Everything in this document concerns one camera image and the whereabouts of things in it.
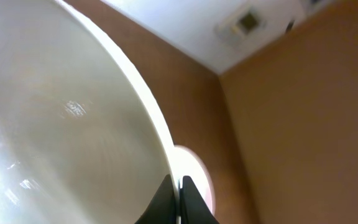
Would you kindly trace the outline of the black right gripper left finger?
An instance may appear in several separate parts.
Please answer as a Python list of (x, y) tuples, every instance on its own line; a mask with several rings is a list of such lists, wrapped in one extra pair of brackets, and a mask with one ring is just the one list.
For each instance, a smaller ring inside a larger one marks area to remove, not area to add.
[(135, 224), (176, 224), (176, 211), (172, 178), (168, 174)]

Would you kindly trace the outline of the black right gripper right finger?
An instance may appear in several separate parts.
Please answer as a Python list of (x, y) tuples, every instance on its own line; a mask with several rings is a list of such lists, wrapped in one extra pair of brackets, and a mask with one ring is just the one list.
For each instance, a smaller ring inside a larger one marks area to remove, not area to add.
[(187, 175), (182, 178), (180, 189), (180, 218), (181, 224), (219, 224)]

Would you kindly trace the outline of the white plate corner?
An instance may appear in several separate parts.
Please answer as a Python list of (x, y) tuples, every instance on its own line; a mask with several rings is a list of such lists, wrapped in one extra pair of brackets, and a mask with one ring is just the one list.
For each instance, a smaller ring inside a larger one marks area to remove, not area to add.
[(0, 223), (135, 223), (171, 146), (94, 22), (63, 1), (0, 1)]

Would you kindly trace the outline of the white plate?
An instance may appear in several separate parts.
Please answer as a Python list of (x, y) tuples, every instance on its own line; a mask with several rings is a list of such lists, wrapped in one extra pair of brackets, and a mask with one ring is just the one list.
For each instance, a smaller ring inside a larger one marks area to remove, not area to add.
[(212, 215), (215, 214), (216, 199), (211, 176), (200, 157), (191, 149), (175, 145), (172, 152), (172, 173), (175, 182), (183, 186), (184, 176), (190, 176)]

